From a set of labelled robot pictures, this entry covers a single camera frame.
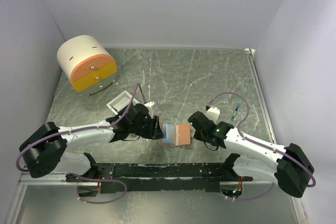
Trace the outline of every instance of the yellow drawer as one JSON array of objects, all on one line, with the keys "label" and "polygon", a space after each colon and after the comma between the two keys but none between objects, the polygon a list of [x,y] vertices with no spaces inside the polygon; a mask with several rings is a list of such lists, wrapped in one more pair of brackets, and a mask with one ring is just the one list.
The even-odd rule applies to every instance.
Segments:
[{"label": "yellow drawer", "polygon": [[95,85],[98,82],[106,79],[112,74],[115,74],[117,70],[118,70],[117,64],[114,61],[98,69],[97,71],[92,72],[87,76],[84,76],[83,78],[80,78],[79,80],[72,82],[71,84],[77,92],[81,92],[84,89],[87,89],[92,85]]}]

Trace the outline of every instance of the blue box face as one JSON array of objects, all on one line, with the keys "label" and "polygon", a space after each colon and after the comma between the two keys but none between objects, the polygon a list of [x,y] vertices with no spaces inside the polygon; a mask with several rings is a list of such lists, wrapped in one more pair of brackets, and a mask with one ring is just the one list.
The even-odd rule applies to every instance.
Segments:
[{"label": "blue box face", "polygon": [[176,125],[164,123],[162,126],[162,143],[176,145]]}]

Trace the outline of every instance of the blue marker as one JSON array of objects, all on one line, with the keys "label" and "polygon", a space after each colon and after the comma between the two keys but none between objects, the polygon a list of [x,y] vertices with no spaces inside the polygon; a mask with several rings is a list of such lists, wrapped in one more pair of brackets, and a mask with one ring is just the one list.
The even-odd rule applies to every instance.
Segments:
[{"label": "blue marker", "polygon": [[235,116],[236,116],[236,114],[237,114],[237,111],[238,111],[239,107],[240,107],[240,103],[237,104],[237,107],[236,107],[236,109],[235,109],[235,112],[233,113],[233,116],[231,116],[231,121],[233,121],[233,120],[235,119]]}]

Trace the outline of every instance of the white cylinder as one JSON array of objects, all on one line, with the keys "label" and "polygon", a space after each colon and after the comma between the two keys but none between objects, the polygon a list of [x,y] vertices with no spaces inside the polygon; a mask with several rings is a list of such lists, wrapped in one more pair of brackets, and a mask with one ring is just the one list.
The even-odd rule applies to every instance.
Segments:
[{"label": "white cylinder", "polygon": [[57,52],[57,60],[70,80],[73,69],[95,55],[110,55],[99,42],[89,35],[81,35],[65,42]]},{"label": "white cylinder", "polygon": [[117,71],[112,56],[89,35],[65,42],[57,52],[57,60],[74,89],[87,94],[107,87]]}]

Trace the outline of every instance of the white wall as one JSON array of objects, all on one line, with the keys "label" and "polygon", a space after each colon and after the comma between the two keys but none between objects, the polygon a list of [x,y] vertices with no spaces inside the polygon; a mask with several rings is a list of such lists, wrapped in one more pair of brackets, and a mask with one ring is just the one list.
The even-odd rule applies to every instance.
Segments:
[{"label": "white wall", "polygon": [[67,39],[104,46],[256,48],[282,0],[46,0]]},{"label": "white wall", "polygon": [[46,120],[64,42],[44,0],[0,0],[0,223],[20,172],[20,144]]},{"label": "white wall", "polygon": [[256,54],[278,142],[299,144],[316,170],[310,223],[336,223],[335,52],[336,0],[284,0]]}]

